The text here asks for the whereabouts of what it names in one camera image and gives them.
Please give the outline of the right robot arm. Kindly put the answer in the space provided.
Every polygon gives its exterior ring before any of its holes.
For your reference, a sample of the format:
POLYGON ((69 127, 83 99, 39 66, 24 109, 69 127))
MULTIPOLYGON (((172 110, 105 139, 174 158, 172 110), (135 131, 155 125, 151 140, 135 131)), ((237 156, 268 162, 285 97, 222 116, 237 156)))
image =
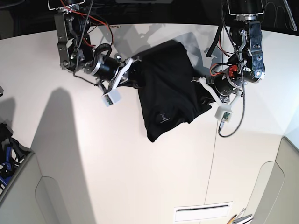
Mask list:
POLYGON ((107 106, 120 100, 119 87, 137 89, 142 104, 164 105, 172 99, 199 105, 214 102, 212 87, 195 73, 182 43, 171 39, 125 60, 111 57, 111 44, 91 44, 92 17, 78 9, 77 3, 62 4, 54 17, 60 66, 95 77, 107 106))

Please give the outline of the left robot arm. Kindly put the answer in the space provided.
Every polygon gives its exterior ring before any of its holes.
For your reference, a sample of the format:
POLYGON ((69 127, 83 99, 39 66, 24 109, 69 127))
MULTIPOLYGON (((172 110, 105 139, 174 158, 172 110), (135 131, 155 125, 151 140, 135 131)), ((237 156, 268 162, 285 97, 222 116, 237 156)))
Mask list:
POLYGON ((198 101, 209 105, 219 97, 220 102, 229 103, 231 94, 242 96, 247 83, 258 83, 265 75, 262 51, 261 22, 257 19, 264 13, 260 0, 220 1, 220 23, 214 40, 206 53, 211 57, 215 48, 227 56, 228 60, 210 67, 207 85, 196 85, 198 101))

